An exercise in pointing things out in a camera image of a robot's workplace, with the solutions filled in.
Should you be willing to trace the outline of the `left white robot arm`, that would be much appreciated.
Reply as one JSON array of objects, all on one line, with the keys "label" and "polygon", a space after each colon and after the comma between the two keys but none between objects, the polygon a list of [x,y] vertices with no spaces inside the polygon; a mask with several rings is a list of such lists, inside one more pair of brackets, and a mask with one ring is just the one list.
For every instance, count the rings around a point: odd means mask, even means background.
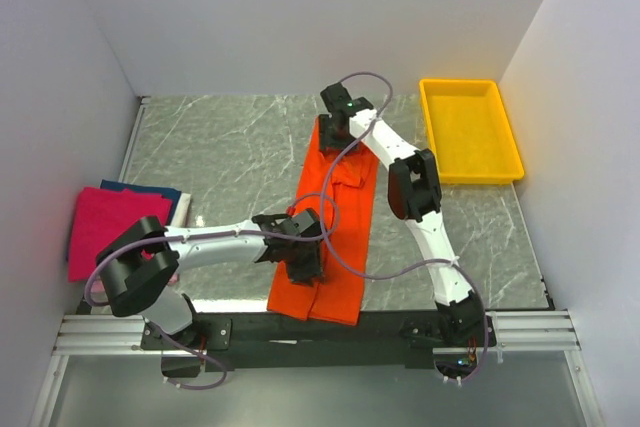
[{"label": "left white robot arm", "polygon": [[312,286],[323,278],[322,227],[311,208],[208,228],[166,227],[146,216],[97,255],[91,278],[102,283],[114,316],[140,315],[186,349],[204,334],[192,301],[168,287],[173,276],[222,263],[270,262],[282,263],[291,283]]}]

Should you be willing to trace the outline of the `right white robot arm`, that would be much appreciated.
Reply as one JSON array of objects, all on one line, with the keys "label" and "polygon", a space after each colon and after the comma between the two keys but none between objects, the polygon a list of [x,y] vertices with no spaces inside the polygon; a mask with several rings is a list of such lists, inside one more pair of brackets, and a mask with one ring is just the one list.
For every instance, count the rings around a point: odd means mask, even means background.
[{"label": "right white robot arm", "polygon": [[488,327],[486,309],[478,289],[459,266],[442,214],[442,188],[435,155],[404,140],[382,119],[366,98],[353,98],[342,83],[321,91],[327,109],[319,116],[319,141],[323,151],[337,149],[321,191],[325,192],[334,168],[354,148],[364,146],[388,174],[387,201],[403,221],[431,268],[436,308],[442,316],[439,334],[444,342],[460,346],[474,329]]}]

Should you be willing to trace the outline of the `orange t shirt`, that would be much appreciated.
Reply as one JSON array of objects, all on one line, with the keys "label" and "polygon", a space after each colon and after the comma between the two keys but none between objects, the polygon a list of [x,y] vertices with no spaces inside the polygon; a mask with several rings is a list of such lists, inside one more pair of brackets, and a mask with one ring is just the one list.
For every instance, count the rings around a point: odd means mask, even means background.
[{"label": "orange t shirt", "polygon": [[[326,227],[333,231],[330,242],[336,253],[321,247],[324,280],[313,286],[292,284],[284,263],[279,263],[267,309],[303,321],[315,319],[354,326],[360,315],[365,284],[350,271],[366,271],[379,162],[370,150],[360,146],[330,171],[337,155],[320,151],[315,125],[299,177],[296,192],[299,203],[295,211],[312,208],[322,212]],[[326,195],[333,201],[327,202],[321,211],[317,194],[328,173],[331,177]]]}]

